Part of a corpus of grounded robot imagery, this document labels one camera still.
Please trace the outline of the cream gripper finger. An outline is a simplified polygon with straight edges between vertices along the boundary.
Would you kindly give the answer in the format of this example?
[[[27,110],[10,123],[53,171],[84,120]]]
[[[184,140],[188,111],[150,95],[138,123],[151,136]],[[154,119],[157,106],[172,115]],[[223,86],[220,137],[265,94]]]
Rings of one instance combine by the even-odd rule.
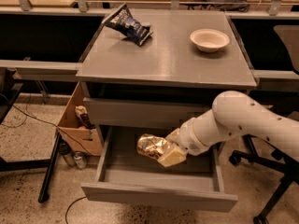
[[[178,143],[178,137],[179,137],[179,131],[180,128],[176,128],[174,131],[172,131],[165,139],[170,143]]]
[[[159,162],[163,167],[170,167],[180,164],[186,160],[187,152],[176,144],[161,145],[157,147],[159,151]]]

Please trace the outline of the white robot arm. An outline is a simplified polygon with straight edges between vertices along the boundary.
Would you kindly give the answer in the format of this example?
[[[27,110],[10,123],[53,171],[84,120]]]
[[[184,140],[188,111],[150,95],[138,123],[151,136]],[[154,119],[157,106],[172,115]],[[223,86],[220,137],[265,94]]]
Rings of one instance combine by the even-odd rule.
[[[185,121],[166,137],[170,148],[158,162],[164,167],[176,165],[189,155],[198,156],[219,142],[247,134],[299,161],[298,121],[271,112],[242,92],[225,91],[214,99],[210,110]]]

